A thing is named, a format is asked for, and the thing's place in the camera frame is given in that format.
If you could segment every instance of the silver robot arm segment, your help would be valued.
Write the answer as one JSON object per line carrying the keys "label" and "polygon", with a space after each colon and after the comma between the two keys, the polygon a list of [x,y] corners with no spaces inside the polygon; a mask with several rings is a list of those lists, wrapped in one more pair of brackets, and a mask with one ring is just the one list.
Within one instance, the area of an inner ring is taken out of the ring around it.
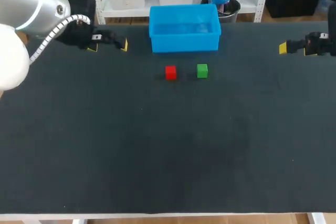
{"label": "silver robot arm segment", "polygon": [[71,13],[68,0],[0,0],[0,24],[46,37]]}

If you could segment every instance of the trash can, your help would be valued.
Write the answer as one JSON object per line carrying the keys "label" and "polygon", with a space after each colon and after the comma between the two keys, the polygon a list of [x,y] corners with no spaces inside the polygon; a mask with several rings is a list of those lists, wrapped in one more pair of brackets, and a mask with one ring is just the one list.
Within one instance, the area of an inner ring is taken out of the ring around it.
{"label": "trash can", "polygon": [[[208,0],[202,0],[201,4],[208,4]],[[220,23],[235,23],[237,20],[238,12],[240,11],[240,3],[236,0],[230,0],[226,4],[226,12],[218,12],[218,18]]]}

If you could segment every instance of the blue plastic bin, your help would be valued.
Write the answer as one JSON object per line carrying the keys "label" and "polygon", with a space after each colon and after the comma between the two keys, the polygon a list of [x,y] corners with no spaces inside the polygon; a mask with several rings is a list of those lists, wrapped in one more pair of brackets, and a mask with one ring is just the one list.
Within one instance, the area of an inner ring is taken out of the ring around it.
{"label": "blue plastic bin", "polygon": [[222,33],[215,5],[153,6],[149,35],[153,52],[217,51]]}

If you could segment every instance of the black mat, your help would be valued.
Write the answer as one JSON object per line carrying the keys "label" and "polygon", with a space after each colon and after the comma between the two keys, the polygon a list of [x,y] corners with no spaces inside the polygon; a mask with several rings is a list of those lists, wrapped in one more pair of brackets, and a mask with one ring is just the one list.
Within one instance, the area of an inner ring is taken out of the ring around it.
{"label": "black mat", "polygon": [[218,52],[173,55],[111,28],[127,54],[54,42],[4,94],[0,213],[336,211],[336,59],[278,55],[326,23],[225,25]]}

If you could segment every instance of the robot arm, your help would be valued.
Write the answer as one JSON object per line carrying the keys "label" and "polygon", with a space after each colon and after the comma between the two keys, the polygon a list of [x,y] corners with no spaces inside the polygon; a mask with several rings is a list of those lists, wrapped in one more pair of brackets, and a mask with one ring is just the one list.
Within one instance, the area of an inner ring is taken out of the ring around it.
{"label": "robot arm", "polygon": [[304,49],[304,55],[322,56],[329,53],[336,56],[336,3],[332,3],[328,9],[328,34],[312,32],[302,40],[287,40],[279,46],[279,53],[293,54],[299,49]]}
{"label": "robot arm", "polygon": [[[95,0],[0,0],[0,91],[20,85],[29,65],[53,38],[81,49],[105,43],[126,50],[126,38],[108,30],[94,31],[95,11]],[[45,38],[30,59],[16,30]]]}

